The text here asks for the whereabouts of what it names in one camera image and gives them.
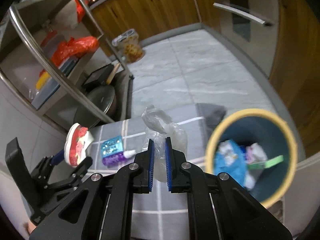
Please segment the clear plastic bag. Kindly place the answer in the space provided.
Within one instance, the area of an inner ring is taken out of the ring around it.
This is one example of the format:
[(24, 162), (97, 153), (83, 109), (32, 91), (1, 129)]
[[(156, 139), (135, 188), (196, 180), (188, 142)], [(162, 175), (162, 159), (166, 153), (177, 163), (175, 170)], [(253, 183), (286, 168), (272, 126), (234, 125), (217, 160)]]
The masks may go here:
[(142, 149), (148, 148), (149, 140), (154, 142), (155, 163), (153, 177), (165, 183), (167, 181), (165, 161), (165, 139), (171, 139), (172, 148), (187, 153), (188, 138), (182, 127), (172, 121), (172, 118), (165, 111), (156, 108), (154, 105), (146, 107), (142, 113), (142, 120), (146, 125), (145, 140)]

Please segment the stainless steel rack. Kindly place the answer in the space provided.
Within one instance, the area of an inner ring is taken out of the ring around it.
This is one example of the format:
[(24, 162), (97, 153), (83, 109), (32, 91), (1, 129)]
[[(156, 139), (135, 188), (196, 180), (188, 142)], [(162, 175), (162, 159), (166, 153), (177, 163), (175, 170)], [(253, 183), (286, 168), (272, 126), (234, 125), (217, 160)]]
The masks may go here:
[(110, 46), (101, 29), (92, 34), (65, 35), (63, 24), (77, 20), (84, 0), (25, 0), (12, 3), (1, 22), (1, 80), (33, 114), (66, 133), (73, 121), (110, 123), (131, 116), (133, 76), (125, 62), (102, 85), (114, 88), (115, 99), (102, 105), (81, 83), (93, 56)]

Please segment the wooden kitchen cabinets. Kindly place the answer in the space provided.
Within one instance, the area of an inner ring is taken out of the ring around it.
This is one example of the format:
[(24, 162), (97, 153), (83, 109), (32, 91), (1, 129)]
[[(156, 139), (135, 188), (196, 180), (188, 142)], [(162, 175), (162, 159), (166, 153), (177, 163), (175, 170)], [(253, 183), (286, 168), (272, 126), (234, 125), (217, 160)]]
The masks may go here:
[(204, 0), (101, 0), (92, 12), (107, 35), (140, 35), (146, 55), (134, 75), (133, 116), (150, 104), (170, 109), (216, 103), (228, 114), (262, 108), (286, 119), (299, 157), (319, 152), (319, 0), (278, 0), (271, 74), (202, 22)]

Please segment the blue shipping bag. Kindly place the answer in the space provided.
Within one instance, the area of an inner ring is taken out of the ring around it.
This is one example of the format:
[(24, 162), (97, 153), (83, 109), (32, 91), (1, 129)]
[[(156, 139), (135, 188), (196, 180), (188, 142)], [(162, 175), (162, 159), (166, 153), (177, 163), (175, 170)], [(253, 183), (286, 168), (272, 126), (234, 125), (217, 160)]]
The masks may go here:
[(213, 161), (213, 174), (229, 174), (241, 186), (245, 185), (246, 162), (240, 146), (233, 140), (219, 143)]

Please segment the white plastic bag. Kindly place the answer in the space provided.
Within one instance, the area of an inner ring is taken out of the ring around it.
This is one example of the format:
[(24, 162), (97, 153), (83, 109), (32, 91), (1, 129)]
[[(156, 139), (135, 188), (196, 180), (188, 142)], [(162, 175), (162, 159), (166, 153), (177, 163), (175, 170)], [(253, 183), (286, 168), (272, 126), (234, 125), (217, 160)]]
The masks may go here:
[[(267, 159), (265, 151), (258, 143), (253, 143), (251, 146), (246, 147), (246, 164), (266, 161)], [(263, 170), (247, 170), (244, 187), (251, 191), (262, 172)]]

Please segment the printed snack bag on floor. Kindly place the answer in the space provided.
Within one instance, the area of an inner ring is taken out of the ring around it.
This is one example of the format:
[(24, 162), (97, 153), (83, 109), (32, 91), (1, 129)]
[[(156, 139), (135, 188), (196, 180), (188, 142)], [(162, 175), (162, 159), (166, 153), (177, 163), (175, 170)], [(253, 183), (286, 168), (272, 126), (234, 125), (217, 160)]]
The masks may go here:
[(112, 45), (122, 53), (129, 63), (137, 62), (145, 55), (139, 43), (139, 35), (135, 29), (129, 29), (114, 38)]

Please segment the yellow rimmed blue trash bin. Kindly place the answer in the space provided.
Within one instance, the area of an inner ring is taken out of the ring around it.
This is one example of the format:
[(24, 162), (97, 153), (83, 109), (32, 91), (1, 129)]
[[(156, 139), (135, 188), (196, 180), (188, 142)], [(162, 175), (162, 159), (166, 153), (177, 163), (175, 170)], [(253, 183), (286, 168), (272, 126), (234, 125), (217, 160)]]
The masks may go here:
[(289, 189), (298, 146), (289, 125), (277, 114), (248, 108), (223, 119), (206, 147), (204, 169), (226, 172), (265, 208)]

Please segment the stacked plastic containers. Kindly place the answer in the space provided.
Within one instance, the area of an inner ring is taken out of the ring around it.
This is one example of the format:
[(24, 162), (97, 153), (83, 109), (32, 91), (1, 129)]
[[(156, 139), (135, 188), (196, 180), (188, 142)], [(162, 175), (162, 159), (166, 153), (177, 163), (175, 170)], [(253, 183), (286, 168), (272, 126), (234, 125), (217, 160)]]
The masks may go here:
[[(51, 59), (58, 45), (61, 42), (65, 42), (66, 39), (62, 34), (58, 34), (57, 31), (51, 31), (42, 41), (40, 47), (48, 59)], [(65, 59), (65, 61), (59, 66), (59, 70), (68, 76), (76, 63), (78, 58), (75, 56)], [(60, 84), (53, 79), (44, 69), (39, 73), (39, 79), (35, 85), (35, 95), (31, 102), (31, 105), (39, 110), (42, 105), (58, 90)]]

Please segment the red plastic bag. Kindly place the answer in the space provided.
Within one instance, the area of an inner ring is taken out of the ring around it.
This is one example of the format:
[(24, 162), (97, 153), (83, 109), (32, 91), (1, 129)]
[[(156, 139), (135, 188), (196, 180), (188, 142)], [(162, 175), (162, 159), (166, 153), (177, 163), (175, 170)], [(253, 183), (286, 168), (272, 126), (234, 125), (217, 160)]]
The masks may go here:
[[(62, 31), (73, 30), (84, 16), (85, 10), (79, 1), (71, 0), (54, 16), (53, 28), (48, 30), (47, 34), (51, 31), (57, 31), (58, 34), (62, 34)], [(94, 36), (70, 37), (58, 45), (57, 50), (51, 57), (51, 61), (55, 66), (59, 67), (69, 57), (80, 58), (86, 53), (95, 52), (98, 48), (99, 41)]]

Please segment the black square pan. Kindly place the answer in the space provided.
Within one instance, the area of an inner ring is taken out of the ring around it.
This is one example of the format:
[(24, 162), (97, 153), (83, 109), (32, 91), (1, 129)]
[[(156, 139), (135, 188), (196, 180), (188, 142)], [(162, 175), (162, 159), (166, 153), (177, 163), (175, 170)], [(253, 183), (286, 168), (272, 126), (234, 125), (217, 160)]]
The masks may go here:
[(82, 83), (81, 87), (84, 90), (93, 90), (99, 86), (102, 86), (106, 82), (113, 69), (113, 64), (107, 64), (93, 71)]

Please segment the stainless steel oven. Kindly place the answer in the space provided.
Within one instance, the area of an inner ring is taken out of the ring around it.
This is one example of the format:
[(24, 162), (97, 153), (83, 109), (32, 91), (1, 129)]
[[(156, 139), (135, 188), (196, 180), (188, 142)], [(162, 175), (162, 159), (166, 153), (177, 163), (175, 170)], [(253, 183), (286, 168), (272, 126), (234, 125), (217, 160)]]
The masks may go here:
[(278, 39), (278, 0), (204, 0), (204, 25), (245, 53), (269, 76)]

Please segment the green cardboard box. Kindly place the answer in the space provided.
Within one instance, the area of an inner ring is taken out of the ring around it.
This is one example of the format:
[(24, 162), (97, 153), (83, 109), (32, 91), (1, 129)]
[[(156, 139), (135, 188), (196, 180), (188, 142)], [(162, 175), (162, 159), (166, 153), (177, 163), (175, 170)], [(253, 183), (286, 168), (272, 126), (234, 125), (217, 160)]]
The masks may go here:
[(284, 161), (284, 157), (282, 155), (279, 155), (277, 157), (274, 157), (272, 159), (268, 159), (266, 161), (260, 161), (256, 163), (247, 164), (248, 170), (263, 170), (266, 168), (271, 168), (279, 163), (282, 163)]

